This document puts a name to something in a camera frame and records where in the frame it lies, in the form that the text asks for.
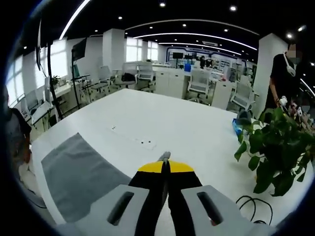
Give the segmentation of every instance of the white column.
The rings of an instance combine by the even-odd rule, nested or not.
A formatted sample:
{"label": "white column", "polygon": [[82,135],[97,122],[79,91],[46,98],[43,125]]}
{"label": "white column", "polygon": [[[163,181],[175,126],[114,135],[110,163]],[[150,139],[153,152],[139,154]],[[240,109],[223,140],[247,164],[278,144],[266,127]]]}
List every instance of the white column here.
{"label": "white column", "polygon": [[146,61],[148,59],[148,42],[142,41],[142,55],[141,59]]}
{"label": "white column", "polygon": [[253,90],[259,94],[253,108],[253,114],[259,118],[265,109],[273,59],[287,50],[287,43],[273,33],[259,41],[258,63]]}
{"label": "white column", "polygon": [[103,65],[111,71],[122,70],[125,61],[125,32],[122,29],[110,29],[103,34]]}

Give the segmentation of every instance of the white desk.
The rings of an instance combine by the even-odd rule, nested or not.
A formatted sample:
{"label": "white desk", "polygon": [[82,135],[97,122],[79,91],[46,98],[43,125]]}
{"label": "white desk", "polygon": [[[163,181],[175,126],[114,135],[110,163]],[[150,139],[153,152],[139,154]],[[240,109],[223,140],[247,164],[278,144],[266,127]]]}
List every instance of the white desk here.
{"label": "white desk", "polygon": [[[313,169],[307,168],[304,181],[294,181],[283,197],[274,198],[269,190],[259,195],[252,193],[255,172],[248,168],[249,158],[242,156],[239,163],[234,158],[239,147],[231,124],[235,117],[236,114],[218,108],[123,89],[66,117],[32,143],[40,193],[56,223],[64,223],[49,193],[41,160],[79,132],[100,155],[129,177],[142,165],[155,162],[165,151],[170,151],[172,160],[192,166],[203,185],[212,185],[232,201],[250,195],[269,202],[274,211],[272,225],[276,225],[303,198],[312,182]],[[143,146],[141,140],[150,140],[153,145]],[[248,204],[242,214],[250,218],[252,211]],[[257,203],[254,220],[258,219],[269,221],[268,206]],[[175,235],[166,206],[158,220],[156,235]]]}

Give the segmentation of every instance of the white cabinet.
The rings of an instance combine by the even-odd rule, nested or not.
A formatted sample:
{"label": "white cabinet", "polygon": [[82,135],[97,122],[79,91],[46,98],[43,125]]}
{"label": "white cabinet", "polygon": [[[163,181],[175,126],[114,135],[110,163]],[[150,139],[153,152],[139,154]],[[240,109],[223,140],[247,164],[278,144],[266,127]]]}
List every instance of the white cabinet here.
{"label": "white cabinet", "polygon": [[155,93],[168,96],[169,73],[156,72],[156,91]]}
{"label": "white cabinet", "polygon": [[155,93],[184,99],[189,77],[184,72],[176,69],[167,69],[156,72],[156,91]]}

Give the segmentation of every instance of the blue object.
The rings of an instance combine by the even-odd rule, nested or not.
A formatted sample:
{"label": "blue object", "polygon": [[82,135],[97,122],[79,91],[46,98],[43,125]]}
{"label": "blue object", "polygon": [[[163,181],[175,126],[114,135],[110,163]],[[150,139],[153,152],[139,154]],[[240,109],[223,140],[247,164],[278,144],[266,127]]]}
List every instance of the blue object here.
{"label": "blue object", "polygon": [[189,63],[185,64],[184,71],[186,71],[186,72],[190,72],[191,71],[191,65]]}
{"label": "blue object", "polygon": [[237,119],[235,119],[235,118],[233,119],[232,126],[233,126],[233,129],[234,129],[236,135],[239,136],[242,133],[242,128],[238,126]]}

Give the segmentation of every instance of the black shirt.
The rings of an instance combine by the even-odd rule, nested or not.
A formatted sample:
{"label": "black shirt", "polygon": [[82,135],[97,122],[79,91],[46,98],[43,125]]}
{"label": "black shirt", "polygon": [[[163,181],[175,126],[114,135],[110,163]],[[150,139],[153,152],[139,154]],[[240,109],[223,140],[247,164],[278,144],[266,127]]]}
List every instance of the black shirt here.
{"label": "black shirt", "polygon": [[[289,65],[294,68],[294,64],[287,59]],[[274,57],[274,63],[272,66],[272,71],[270,78],[273,79],[278,95],[278,99],[281,99],[282,96],[286,96],[288,105],[291,102],[291,99],[294,98],[299,89],[299,80],[296,77],[291,76],[286,69],[286,62],[283,54],[278,54]],[[276,108],[274,97],[272,95],[270,86],[268,88],[268,95],[266,101],[267,108]]]}

